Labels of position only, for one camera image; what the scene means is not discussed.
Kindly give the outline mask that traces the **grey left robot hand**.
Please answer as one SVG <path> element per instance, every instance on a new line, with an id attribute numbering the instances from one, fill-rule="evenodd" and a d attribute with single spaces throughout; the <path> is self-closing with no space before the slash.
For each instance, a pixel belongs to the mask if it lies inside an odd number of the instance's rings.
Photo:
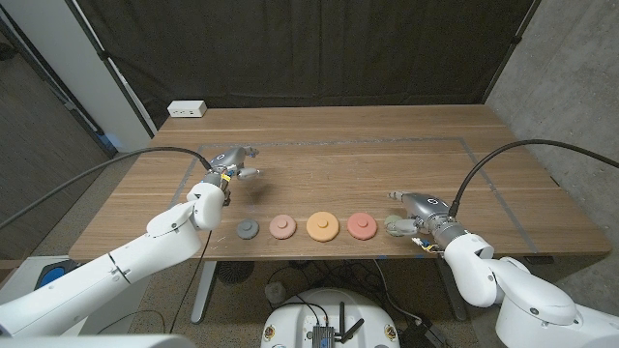
<path id="1" fill-rule="evenodd" d="M 246 157 L 255 158 L 259 154 L 252 147 L 236 147 L 229 149 L 210 161 L 211 169 L 204 176 L 203 181 L 218 186 L 221 182 L 221 174 L 239 181 L 247 181 L 257 178 L 260 171 L 256 168 L 245 167 Z"/>

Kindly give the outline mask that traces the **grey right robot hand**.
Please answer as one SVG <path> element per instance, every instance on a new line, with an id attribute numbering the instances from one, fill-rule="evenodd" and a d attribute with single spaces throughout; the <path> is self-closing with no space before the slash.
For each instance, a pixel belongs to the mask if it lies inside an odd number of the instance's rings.
<path id="1" fill-rule="evenodd" d="M 407 212 L 407 218 L 388 222 L 386 228 L 397 236 L 413 236 L 418 233 L 431 235 L 442 248 L 468 231 L 450 216 L 450 206 L 438 197 L 414 192 L 392 191 L 389 197 L 399 201 Z"/>

